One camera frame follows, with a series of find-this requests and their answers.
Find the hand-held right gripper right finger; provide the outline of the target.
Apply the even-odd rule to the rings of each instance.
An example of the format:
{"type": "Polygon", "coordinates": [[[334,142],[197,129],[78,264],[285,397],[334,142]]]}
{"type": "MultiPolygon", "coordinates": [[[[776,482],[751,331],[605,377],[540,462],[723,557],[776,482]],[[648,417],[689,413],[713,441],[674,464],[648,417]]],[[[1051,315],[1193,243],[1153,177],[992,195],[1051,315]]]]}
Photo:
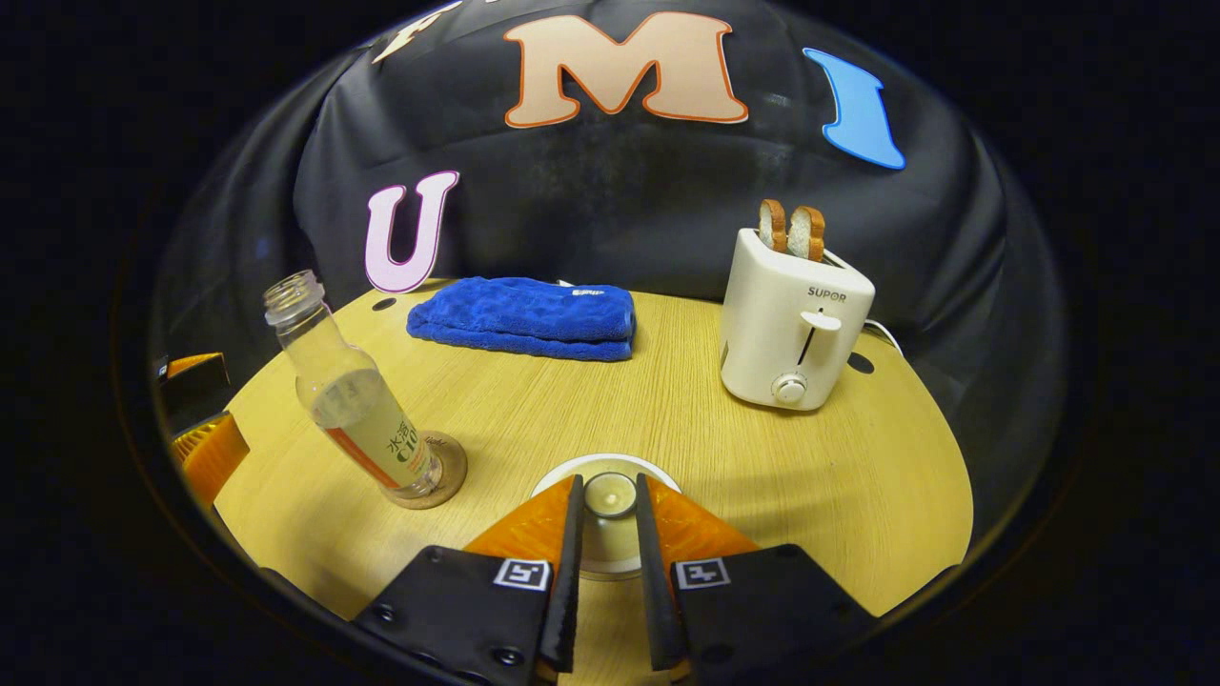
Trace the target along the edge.
{"type": "Polygon", "coordinates": [[[874,634],[802,547],[759,547],[649,474],[634,487],[651,665],[672,681],[810,682],[874,634]]]}

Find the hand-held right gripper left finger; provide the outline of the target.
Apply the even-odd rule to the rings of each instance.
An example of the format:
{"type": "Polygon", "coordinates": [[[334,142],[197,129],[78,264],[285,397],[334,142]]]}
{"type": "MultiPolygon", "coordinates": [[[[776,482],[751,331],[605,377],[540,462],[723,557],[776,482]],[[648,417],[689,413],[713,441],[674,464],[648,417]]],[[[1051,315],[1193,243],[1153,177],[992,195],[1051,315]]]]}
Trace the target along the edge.
{"type": "Polygon", "coordinates": [[[355,616],[461,684],[554,685],[573,668],[584,478],[562,478],[464,551],[425,547],[355,616]]]}

